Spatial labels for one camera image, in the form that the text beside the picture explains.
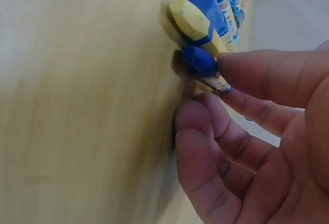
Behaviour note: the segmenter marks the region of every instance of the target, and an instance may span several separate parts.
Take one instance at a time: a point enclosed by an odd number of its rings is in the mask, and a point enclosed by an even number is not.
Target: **skin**
[[[220,98],[281,138],[248,134],[205,93],[176,117],[179,181],[205,224],[328,223],[329,50],[221,54]],[[291,107],[305,108],[305,111]]]

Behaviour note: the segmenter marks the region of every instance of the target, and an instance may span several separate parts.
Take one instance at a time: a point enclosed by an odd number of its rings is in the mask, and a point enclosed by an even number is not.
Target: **wood grain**
[[[200,223],[169,1],[0,0],[0,223]]]

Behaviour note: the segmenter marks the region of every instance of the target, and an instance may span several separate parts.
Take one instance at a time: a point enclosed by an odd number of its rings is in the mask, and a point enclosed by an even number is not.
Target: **blue crayon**
[[[217,62],[211,54],[189,45],[182,50],[181,55],[188,69],[210,86],[223,92],[231,89],[231,86],[218,72]]]
[[[210,21],[211,26],[226,44],[228,51],[236,52],[233,36],[229,30],[229,25],[218,5],[217,0],[189,0],[193,3]]]

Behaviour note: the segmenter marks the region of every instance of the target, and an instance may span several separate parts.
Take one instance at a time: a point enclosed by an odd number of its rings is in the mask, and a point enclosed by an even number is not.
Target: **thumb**
[[[218,67],[236,89],[263,100],[305,108],[329,74],[329,51],[260,50],[220,54]]]

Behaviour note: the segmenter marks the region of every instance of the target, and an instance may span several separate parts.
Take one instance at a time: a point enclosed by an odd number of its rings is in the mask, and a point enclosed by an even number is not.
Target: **yellow crayon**
[[[181,31],[212,56],[228,52],[223,40],[211,26],[207,17],[188,0],[174,0],[169,5],[175,22]]]

